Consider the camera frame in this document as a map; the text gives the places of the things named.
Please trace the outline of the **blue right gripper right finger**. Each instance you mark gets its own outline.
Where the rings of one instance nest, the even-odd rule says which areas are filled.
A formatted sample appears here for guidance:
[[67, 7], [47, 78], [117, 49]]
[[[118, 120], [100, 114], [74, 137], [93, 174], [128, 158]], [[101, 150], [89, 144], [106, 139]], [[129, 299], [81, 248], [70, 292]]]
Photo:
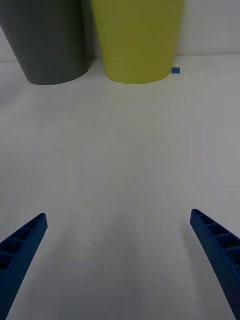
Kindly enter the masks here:
[[197, 209], [190, 217], [193, 228], [221, 285], [229, 306], [240, 318], [240, 239]]

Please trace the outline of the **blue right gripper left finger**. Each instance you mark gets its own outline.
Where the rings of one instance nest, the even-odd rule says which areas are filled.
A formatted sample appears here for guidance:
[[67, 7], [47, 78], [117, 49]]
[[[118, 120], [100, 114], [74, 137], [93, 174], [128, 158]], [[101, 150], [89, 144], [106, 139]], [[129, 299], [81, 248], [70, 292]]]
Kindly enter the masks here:
[[0, 319], [8, 317], [47, 229], [41, 213], [0, 243]]

